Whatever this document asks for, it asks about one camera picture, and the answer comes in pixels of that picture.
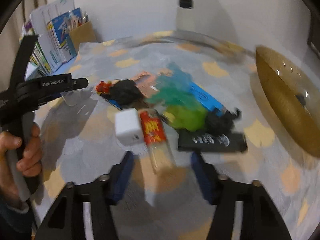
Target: curtain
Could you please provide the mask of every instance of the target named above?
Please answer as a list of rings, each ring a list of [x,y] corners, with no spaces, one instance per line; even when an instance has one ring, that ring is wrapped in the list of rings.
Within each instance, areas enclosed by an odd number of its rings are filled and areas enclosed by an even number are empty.
[[[22,25],[29,20],[33,9],[44,4],[46,0],[23,0],[0,34],[0,92],[9,86],[12,65],[19,49]]]

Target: blue box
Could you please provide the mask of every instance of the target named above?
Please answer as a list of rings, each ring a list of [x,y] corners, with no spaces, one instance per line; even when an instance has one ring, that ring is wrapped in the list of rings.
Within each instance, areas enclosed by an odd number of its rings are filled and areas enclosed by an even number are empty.
[[[218,109],[217,116],[221,116],[225,112],[225,107],[212,95],[204,91],[201,87],[195,83],[190,83],[189,92],[195,96],[195,98],[202,104],[204,108],[209,111],[213,111],[215,108]]]
[[[72,13],[76,17],[76,19],[78,19],[78,21],[81,20],[82,17],[80,8],[72,10]],[[69,18],[69,15],[70,13],[66,12],[59,15],[58,17],[55,17],[52,20],[52,26],[57,37],[57,41],[67,62],[77,55],[71,37],[69,36],[70,30],[68,29],[68,25],[65,22],[66,19]]]

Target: cardboard box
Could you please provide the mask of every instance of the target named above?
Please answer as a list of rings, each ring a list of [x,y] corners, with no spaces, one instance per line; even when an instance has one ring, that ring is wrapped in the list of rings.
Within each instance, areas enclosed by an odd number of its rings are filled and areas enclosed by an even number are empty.
[[[69,33],[73,46],[78,54],[80,43],[97,42],[91,22],[87,22]]]

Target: black plush toy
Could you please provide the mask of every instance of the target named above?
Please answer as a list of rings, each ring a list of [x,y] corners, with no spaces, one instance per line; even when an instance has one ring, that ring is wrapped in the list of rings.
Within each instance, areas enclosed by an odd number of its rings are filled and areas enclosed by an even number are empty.
[[[235,114],[226,111],[223,116],[217,116],[217,110],[215,109],[212,112],[209,112],[205,118],[207,132],[213,136],[228,134],[234,127],[233,120],[239,119],[240,117],[241,112],[238,108],[236,108]]]
[[[125,79],[117,82],[109,90],[109,99],[115,100],[121,106],[130,105],[132,102],[143,98],[133,80]]]

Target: gold bowl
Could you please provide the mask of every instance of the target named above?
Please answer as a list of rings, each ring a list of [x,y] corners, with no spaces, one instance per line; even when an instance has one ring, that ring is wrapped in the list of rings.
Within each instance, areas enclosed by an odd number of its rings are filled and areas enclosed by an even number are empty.
[[[295,64],[278,52],[256,49],[263,91],[282,125],[309,154],[320,157],[320,92]]]

